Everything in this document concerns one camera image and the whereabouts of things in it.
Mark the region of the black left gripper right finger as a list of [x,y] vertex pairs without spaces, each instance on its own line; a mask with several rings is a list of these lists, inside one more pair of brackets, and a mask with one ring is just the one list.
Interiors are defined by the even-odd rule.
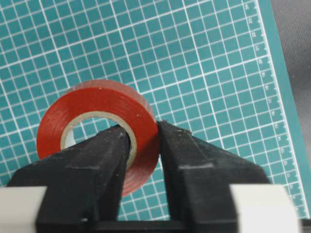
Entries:
[[236,233],[231,184],[269,184],[263,169],[166,121],[157,123],[169,214],[189,233]]

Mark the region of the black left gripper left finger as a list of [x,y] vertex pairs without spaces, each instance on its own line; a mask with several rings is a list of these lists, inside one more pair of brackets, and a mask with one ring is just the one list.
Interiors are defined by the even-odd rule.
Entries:
[[128,155],[117,125],[18,169],[6,187],[7,232],[88,233],[116,221]]

